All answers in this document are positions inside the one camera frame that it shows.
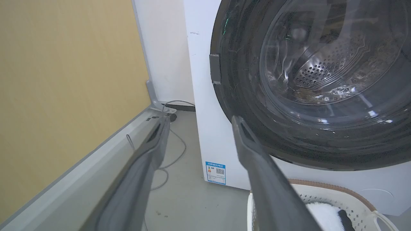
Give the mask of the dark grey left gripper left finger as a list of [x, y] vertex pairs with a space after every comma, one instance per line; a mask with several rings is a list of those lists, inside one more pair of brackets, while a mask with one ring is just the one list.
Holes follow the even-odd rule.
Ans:
[[140, 146], [127, 135], [133, 154], [97, 203], [81, 231], [138, 231], [142, 228], [153, 175], [163, 162], [170, 117], [157, 118]]

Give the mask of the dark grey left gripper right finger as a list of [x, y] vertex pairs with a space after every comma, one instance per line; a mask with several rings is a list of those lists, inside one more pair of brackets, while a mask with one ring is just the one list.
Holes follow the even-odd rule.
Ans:
[[232, 117], [238, 159], [247, 170], [260, 231], [320, 231], [285, 175], [240, 116]]

